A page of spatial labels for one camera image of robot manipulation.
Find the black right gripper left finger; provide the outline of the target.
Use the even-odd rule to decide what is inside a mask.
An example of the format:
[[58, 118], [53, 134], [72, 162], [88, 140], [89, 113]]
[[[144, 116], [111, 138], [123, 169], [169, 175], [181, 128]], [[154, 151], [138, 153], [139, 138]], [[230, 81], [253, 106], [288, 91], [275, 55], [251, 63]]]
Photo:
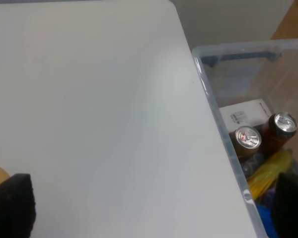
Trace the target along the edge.
[[14, 174], [0, 184], [0, 238], [29, 238], [36, 220], [30, 174]]

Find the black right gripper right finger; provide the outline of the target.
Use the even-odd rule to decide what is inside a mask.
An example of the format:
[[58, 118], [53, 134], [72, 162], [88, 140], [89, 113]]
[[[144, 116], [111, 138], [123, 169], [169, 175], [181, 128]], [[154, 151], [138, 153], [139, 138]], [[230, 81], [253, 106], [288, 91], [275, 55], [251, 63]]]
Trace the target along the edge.
[[272, 221], [280, 238], [298, 238], [298, 176], [280, 174], [272, 206]]

